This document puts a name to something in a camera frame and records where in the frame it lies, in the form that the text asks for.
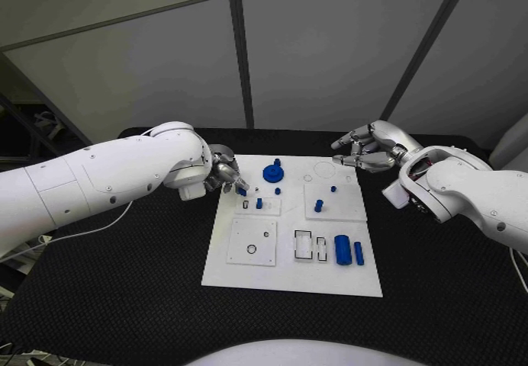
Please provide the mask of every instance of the blue object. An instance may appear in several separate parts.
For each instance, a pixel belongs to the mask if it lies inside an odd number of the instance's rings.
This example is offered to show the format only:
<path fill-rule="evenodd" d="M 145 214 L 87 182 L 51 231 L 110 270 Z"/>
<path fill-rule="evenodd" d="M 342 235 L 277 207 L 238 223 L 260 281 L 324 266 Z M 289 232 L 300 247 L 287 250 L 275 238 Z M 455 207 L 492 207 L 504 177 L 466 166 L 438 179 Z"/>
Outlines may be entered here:
<path fill-rule="evenodd" d="M 269 181 L 270 183 L 277 183 L 283 177 L 285 177 L 285 170 L 280 167 L 280 160 L 276 159 L 273 165 L 269 165 L 263 172 L 262 172 L 262 176 L 264 177 L 264 180 Z"/>
<path fill-rule="evenodd" d="M 324 204 L 322 200 L 318 200 L 318 202 L 316 202 L 316 208 L 315 208 L 315 211 L 316 212 L 322 212 L 322 204 Z"/>
<path fill-rule="evenodd" d="M 350 237 L 347 235 L 338 235 L 334 240 L 337 242 L 338 265 L 351 265 L 352 264 L 352 253 L 350 251 Z"/>
<path fill-rule="evenodd" d="M 358 265 L 365 264 L 364 250 L 361 249 L 361 242 L 355 242 L 355 261 L 358 262 Z"/>

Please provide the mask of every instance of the equipment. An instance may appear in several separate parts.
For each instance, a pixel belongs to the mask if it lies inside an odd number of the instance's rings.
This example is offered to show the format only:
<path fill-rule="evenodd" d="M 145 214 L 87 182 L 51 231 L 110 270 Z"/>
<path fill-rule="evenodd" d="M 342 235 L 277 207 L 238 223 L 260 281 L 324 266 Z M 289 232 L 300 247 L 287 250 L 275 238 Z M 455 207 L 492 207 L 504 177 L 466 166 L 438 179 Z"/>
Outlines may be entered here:
<path fill-rule="evenodd" d="M 148 196 L 163 183 L 184 201 L 221 185 L 249 190 L 233 150 L 207 145 L 189 124 L 146 133 L 0 174 L 0 257 L 26 240 Z"/>
<path fill-rule="evenodd" d="M 351 155 L 334 156 L 334 163 L 370 172 L 401 167 L 399 179 L 383 191 L 396 208 L 412 202 L 440 223 L 462 214 L 491 239 L 528 253 L 527 173 L 494 171 L 455 146 L 425 148 L 384 120 L 351 131 L 332 148 L 350 143 Z"/>

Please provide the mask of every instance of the black table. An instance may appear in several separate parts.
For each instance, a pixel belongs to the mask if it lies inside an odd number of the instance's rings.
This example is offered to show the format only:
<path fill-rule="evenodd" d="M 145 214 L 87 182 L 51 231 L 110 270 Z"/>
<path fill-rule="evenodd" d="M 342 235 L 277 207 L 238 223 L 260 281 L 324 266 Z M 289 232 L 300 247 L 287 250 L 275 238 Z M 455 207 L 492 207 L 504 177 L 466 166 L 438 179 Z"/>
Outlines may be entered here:
<path fill-rule="evenodd" d="M 127 130 L 130 136 L 137 131 Z M 197 130 L 240 154 L 331 156 L 341 133 Z M 462 136 L 416 136 L 485 157 Z M 528 364 L 528 309 L 508 248 L 456 217 L 397 210 L 397 170 L 358 171 L 384 298 L 201 286 L 220 191 L 161 188 L 101 233 L 47 249 L 2 321 L 9 342 L 109 364 L 182 364 L 262 339 L 350 343 L 426 364 Z M 60 235 L 104 226 L 123 207 Z"/>

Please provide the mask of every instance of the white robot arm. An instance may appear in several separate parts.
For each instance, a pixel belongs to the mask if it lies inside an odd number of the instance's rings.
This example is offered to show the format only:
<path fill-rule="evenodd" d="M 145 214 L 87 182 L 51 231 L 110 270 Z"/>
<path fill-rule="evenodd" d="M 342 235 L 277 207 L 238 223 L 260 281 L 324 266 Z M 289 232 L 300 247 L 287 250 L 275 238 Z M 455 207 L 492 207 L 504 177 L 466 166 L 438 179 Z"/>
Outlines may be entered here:
<path fill-rule="evenodd" d="M 455 146 L 425 148 L 384 120 L 344 135 L 332 148 L 348 143 L 352 153 L 335 156 L 335 163 L 370 172 L 401 167 L 399 179 L 383 191 L 396 208 L 412 202 L 440 223 L 462 214 L 491 239 L 528 253 L 527 173 L 494 171 Z"/>
<path fill-rule="evenodd" d="M 26 240 L 135 201 L 165 184 L 184 201 L 225 183 L 249 190 L 234 153 L 169 122 L 0 174 L 0 257 Z"/>

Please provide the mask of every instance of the white platform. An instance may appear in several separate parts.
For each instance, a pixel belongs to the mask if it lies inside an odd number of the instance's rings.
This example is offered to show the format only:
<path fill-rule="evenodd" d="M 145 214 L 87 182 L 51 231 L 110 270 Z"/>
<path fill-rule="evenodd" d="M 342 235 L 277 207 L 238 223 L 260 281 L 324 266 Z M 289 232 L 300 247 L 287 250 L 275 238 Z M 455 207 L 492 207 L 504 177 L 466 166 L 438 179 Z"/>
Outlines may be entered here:
<path fill-rule="evenodd" d="M 280 158 L 285 178 L 279 183 L 272 184 L 264 181 L 262 170 L 273 164 L 275 158 Z M 364 213 L 364 199 L 355 170 L 334 165 L 332 158 L 328 157 L 237 155 L 237 160 L 243 178 L 251 185 L 251 189 L 247 197 L 241 197 L 234 191 L 228 194 L 223 193 L 220 196 L 202 285 L 381 297 L 383 289 L 368 234 L 367 215 L 364 221 L 361 215 L 358 216 L 358 213 Z M 306 220 L 305 185 L 324 185 L 318 190 L 328 186 L 328 194 L 337 194 L 338 192 L 332 193 L 331 186 L 338 187 L 339 193 L 347 194 L 347 197 L 342 200 L 335 200 L 334 197 L 338 196 L 329 196 L 331 198 L 325 201 L 326 208 L 329 210 L 332 208 L 338 209 L 337 205 L 341 205 L 338 211 L 342 212 L 347 209 L 345 206 L 354 201 L 355 205 L 351 212 L 355 213 L 355 222 L 337 221 L 339 217 L 328 219 L 329 221 Z M 276 195 L 277 187 L 282 190 L 280 195 Z M 257 214 L 256 211 L 241 213 L 244 209 L 238 206 L 244 201 L 254 203 L 259 197 L 270 203 L 272 199 L 280 199 L 279 216 L 275 208 L 277 207 L 277 201 L 273 201 L 276 204 L 269 206 L 270 211 L 267 213 L 260 210 L 256 210 L 259 211 Z M 263 225 L 263 223 L 259 223 L 260 221 L 276 222 L 275 265 L 264 265 L 262 260 L 257 260 L 256 265 L 249 263 L 249 257 L 251 258 L 249 246 L 254 245 L 259 251 L 259 246 L 266 245 L 262 232 L 264 229 L 259 227 L 257 230 L 247 230 L 243 238 L 234 239 L 231 237 L 234 225 L 238 225 L 238 223 L 234 223 L 236 220 L 251 220 L 247 227 Z M 296 230 L 312 232 L 312 261 L 298 261 L 295 259 Z M 352 265 L 341 266 L 337 264 L 334 238 L 341 234 L 350 237 L 352 244 L 354 242 L 363 243 L 364 266 L 357 265 L 355 255 L 352 255 Z M 326 263 L 321 263 L 318 260 L 318 237 L 326 239 Z M 237 260 L 243 264 L 234 264 L 234 260 L 230 259 L 234 257 L 228 256 L 228 253 L 237 248 L 240 255 L 247 257 L 243 261 Z"/>

